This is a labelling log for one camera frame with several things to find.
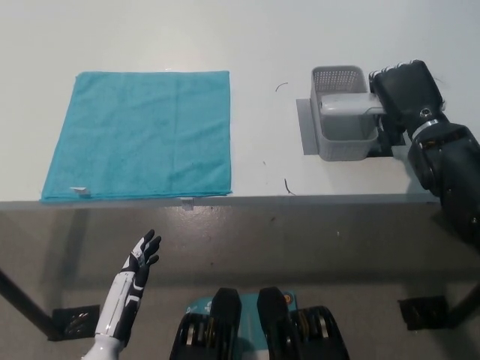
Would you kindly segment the white and black left hand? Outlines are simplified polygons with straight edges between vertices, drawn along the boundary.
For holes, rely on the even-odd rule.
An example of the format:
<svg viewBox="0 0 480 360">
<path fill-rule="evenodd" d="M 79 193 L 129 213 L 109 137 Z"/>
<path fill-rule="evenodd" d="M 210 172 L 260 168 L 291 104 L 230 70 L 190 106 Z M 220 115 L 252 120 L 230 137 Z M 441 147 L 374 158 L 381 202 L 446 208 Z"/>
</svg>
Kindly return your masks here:
<svg viewBox="0 0 480 360">
<path fill-rule="evenodd" d="M 115 276 L 95 329 L 97 335 L 106 335 L 127 345 L 137 317 L 150 267 L 159 260 L 157 254 L 161 237 L 149 230 L 127 256 Z"/>
</svg>

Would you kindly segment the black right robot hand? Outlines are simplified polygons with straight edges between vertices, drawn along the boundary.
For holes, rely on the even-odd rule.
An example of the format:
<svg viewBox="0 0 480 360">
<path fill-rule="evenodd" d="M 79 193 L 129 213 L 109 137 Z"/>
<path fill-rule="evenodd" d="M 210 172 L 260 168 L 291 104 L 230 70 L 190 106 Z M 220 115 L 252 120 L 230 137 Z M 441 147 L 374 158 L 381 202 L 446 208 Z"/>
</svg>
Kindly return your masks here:
<svg viewBox="0 0 480 360">
<path fill-rule="evenodd" d="M 370 91 L 375 94 L 395 126 L 410 139 L 421 126 L 437 120 L 446 122 L 444 101 L 424 61 L 414 59 L 369 74 Z"/>
</svg>

